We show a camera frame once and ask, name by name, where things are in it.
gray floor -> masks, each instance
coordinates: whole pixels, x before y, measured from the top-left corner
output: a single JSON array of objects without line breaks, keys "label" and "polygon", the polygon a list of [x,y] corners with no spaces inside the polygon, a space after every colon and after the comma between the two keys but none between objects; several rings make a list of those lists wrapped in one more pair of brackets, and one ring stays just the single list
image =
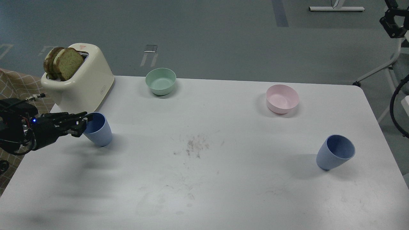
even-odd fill
[{"label": "gray floor", "polygon": [[[396,41],[378,22],[384,1],[344,4],[365,7],[364,12],[308,10],[330,5],[330,0],[1,1],[0,45],[13,46],[8,52],[0,47],[0,56],[6,52],[0,67],[41,76],[51,47],[82,42],[100,47],[115,75],[144,76],[167,67],[179,78],[351,85],[386,62]],[[141,66],[147,44],[158,45],[157,59],[149,54]],[[363,81],[362,89],[379,117],[391,97],[385,71]],[[409,129],[408,117],[399,103],[396,107]],[[380,126],[407,174],[409,140],[389,116]]]}]

checkered fabric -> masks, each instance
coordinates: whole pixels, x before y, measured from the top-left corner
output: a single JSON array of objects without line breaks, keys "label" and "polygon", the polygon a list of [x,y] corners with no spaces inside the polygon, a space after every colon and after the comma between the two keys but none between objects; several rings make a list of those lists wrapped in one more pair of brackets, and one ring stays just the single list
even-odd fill
[{"label": "checkered fabric", "polygon": [[[41,78],[28,74],[21,74],[15,71],[0,68],[0,99],[15,97],[24,99],[34,94],[43,93],[44,90],[40,82]],[[45,97],[31,102],[38,109],[39,114],[49,113],[54,105],[51,98]],[[10,164],[9,169],[0,176],[0,196],[3,194],[6,186],[10,182],[17,167],[21,163],[23,156],[14,156],[0,149],[0,160],[7,160]]]}]

toast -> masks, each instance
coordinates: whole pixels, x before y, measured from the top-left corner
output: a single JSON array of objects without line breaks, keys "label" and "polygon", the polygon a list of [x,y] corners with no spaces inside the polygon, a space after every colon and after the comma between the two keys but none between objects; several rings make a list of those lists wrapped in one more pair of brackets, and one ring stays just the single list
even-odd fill
[{"label": "toast", "polygon": [[70,79],[84,62],[84,58],[74,48],[60,50],[53,61],[53,70],[61,81]]},{"label": "toast", "polygon": [[52,80],[58,79],[58,75],[55,73],[53,69],[53,65],[54,65],[55,57],[63,49],[64,49],[63,47],[55,47],[47,54],[47,56],[44,59],[44,64],[43,64],[44,71],[47,73],[48,78]]}]

toaster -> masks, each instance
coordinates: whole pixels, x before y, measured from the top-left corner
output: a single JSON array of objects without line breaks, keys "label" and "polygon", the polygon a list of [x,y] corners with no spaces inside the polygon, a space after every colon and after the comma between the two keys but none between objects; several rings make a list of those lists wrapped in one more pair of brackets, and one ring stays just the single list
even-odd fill
[{"label": "toaster", "polygon": [[41,85],[63,112],[94,112],[114,83],[114,75],[97,46],[75,43],[69,47],[83,56],[81,66],[67,81],[52,80],[44,73]]}]

plastic cup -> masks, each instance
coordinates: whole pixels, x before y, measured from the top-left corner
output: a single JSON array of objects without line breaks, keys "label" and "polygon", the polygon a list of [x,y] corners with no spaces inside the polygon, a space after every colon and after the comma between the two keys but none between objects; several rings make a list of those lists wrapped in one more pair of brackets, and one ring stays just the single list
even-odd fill
[{"label": "plastic cup", "polygon": [[175,88],[176,74],[168,68],[154,69],[146,75],[145,82],[154,94],[167,95]]},{"label": "plastic cup", "polygon": [[92,121],[87,123],[84,135],[98,146],[106,146],[112,140],[108,121],[102,113],[94,112]]},{"label": "plastic cup", "polygon": [[336,168],[355,155],[355,147],[348,138],[341,135],[331,135],[322,144],[317,154],[317,165],[330,170]]}]

